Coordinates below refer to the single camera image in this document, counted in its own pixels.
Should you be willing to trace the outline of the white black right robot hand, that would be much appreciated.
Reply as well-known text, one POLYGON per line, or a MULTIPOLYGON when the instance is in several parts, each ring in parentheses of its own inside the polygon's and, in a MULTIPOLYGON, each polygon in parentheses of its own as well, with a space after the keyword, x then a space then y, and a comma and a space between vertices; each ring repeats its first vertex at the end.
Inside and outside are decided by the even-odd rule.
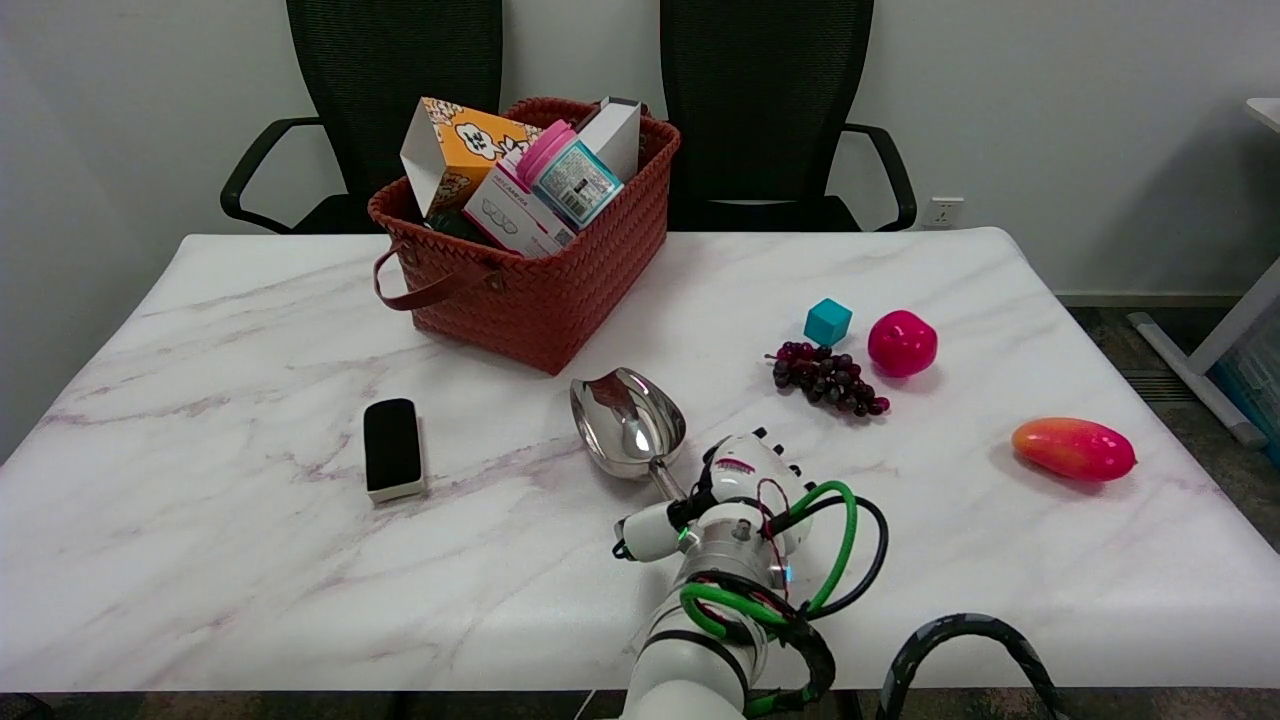
POLYGON ((727 436, 703 456, 699 478, 684 488, 668 471, 658 471, 664 496, 659 503, 614 524, 613 555, 626 561, 653 562, 682 552, 682 537, 707 529, 719 519, 744 519, 759 536, 776 541, 783 556, 797 551, 813 521, 792 521, 767 530, 817 484, 803 478, 800 466, 786 462, 783 448, 765 443, 765 430, 727 436))

